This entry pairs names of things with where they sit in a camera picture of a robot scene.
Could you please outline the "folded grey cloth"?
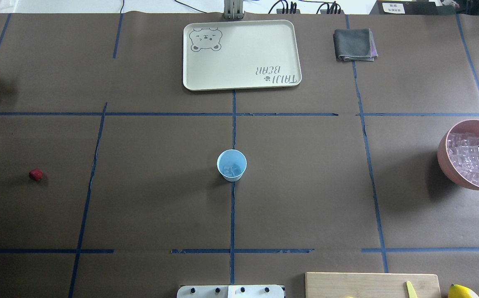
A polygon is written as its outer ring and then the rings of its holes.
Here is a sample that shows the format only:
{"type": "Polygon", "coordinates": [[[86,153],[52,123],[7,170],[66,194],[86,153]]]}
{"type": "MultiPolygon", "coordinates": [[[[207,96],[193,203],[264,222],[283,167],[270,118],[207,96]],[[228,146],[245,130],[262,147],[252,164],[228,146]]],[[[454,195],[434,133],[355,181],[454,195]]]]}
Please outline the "folded grey cloth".
{"type": "Polygon", "coordinates": [[[343,62],[373,62],[379,56],[370,28],[336,29],[333,39],[336,58],[343,62]]]}

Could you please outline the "yellow plastic knife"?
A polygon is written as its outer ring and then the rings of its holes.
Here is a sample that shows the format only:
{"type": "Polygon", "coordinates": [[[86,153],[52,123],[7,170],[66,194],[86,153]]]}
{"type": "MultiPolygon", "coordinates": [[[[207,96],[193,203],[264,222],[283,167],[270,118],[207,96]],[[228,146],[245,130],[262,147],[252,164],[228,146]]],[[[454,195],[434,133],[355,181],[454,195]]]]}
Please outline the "yellow plastic knife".
{"type": "Polygon", "coordinates": [[[411,281],[406,281],[406,289],[408,298],[418,298],[417,293],[414,289],[413,283],[411,281]]]}

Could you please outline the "clear ice cubes pile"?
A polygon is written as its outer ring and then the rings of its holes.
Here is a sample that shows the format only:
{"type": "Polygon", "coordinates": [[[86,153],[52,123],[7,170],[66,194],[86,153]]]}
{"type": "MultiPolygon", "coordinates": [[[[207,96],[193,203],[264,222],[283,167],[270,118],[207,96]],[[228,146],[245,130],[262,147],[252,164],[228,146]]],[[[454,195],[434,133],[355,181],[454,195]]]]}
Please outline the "clear ice cubes pile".
{"type": "Polygon", "coordinates": [[[446,138],[449,160],[464,178],[479,186],[479,137],[474,133],[451,133],[446,138]]]}

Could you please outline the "white mast base plate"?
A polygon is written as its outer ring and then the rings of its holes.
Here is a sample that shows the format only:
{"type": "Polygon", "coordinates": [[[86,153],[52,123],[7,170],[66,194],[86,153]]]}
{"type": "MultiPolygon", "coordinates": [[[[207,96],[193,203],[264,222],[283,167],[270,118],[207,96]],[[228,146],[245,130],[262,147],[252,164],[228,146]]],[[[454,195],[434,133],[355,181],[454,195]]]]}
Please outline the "white mast base plate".
{"type": "Polygon", "coordinates": [[[179,287],[177,298],[285,298],[284,286],[255,285],[185,285],[179,287]]]}

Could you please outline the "beige bear tray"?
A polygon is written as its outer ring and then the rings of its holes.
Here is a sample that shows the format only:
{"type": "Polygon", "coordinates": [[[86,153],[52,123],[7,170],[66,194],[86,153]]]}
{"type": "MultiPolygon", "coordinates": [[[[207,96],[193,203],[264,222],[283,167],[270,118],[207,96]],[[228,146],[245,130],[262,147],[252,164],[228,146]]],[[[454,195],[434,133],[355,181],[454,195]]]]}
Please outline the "beige bear tray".
{"type": "Polygon", "coordinates": [[[183,32],[183,85],[191,91],[295,87],[302,81],[286,19],[191,23],[183,32]]]}

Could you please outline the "aluminium frame post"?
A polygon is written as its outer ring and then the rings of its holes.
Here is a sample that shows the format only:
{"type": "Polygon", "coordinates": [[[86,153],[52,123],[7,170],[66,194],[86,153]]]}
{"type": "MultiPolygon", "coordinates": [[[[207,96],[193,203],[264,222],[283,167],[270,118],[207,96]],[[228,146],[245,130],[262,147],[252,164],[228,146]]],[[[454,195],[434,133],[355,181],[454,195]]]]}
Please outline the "aluminium frame post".
{"type": "Polygon", "coordinates": [[[224,0],[224,19],[243,19],[243,0],[224,0]]]}

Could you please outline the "light blue cup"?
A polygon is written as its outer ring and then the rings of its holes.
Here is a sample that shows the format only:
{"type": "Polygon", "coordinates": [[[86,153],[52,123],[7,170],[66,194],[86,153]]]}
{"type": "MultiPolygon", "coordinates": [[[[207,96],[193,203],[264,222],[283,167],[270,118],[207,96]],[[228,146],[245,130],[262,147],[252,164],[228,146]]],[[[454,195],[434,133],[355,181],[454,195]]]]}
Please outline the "light blue cup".
{"type": "Polygon", "coordinates": [[[247,169],[247,159],[241,151],[228,149],[218,156],[217,169],[226,181],[236,182],[247,169]]]}

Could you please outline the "black box with label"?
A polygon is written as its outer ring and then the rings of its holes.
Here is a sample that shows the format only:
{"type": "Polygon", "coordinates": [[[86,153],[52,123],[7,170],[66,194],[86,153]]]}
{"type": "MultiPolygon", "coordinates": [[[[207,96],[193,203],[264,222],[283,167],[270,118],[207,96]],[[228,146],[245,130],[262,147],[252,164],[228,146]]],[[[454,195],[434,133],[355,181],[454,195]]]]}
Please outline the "black box with label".
{"type": "Polygon", "coordinates": [[[376,0],[370,15],[433,15],[436,13],[434,2],[423,0],[376,0]]]}

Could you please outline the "orange black power strip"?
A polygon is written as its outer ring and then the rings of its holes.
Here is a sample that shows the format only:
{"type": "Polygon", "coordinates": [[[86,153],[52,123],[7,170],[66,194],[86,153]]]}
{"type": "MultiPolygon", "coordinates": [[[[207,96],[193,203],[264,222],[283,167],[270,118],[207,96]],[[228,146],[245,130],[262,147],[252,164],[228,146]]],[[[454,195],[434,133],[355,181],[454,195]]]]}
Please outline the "orange black power strip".
{"type": "Polygon", "coordinates": [[[276,0],[269,14],[343,14],[335,0],[276,0]]]}

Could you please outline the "wooden cutting board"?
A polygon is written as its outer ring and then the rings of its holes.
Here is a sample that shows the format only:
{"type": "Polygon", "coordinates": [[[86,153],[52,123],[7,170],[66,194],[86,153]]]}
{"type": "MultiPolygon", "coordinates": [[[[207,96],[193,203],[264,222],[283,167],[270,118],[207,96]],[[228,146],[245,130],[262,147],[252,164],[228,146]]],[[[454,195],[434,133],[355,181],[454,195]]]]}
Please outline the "wooden cutting board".
{"type": "Polygon", "coordinates": [[[432,274],[323,273],[304,274],[307,298],[407,298],[409,281],[419,298],[440,298],[438,277],[432,274]]]}

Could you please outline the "red strawberry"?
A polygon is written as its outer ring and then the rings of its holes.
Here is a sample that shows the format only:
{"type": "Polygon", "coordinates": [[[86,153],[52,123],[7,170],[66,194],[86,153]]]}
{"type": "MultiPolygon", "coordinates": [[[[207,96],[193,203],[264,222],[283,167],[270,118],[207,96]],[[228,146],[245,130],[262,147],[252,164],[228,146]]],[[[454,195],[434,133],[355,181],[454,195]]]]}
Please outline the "red strawberry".
{"type": "Polygon", "coordinates": [[[34,168],[29,172],[29,178],[33,181],[40,181],[43,178],[43,172],[39,168],[34,168]]]}

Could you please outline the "pink bowl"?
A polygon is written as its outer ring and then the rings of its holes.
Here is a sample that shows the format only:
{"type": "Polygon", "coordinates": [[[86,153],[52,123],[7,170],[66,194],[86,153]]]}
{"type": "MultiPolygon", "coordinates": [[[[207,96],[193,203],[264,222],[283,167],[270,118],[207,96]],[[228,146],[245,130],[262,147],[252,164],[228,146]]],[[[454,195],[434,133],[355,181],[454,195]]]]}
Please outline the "pink bowl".
{"type": "Polygon", "coordinates": [[[466,178],[464,178],[457,170],[455,170],[453,164],[449,160],[448,153],[446,151],[446,138],[451,133],[462,133],[469,132],[474,133],[479,137],[479,120],[478,119],[469,119],[463,120],[451,127],[448,132],[444,135],[438,146],[438,164],[442,172],[455,184],[472,190],[479,190],[479,186],[474,185],[466,178]]]}

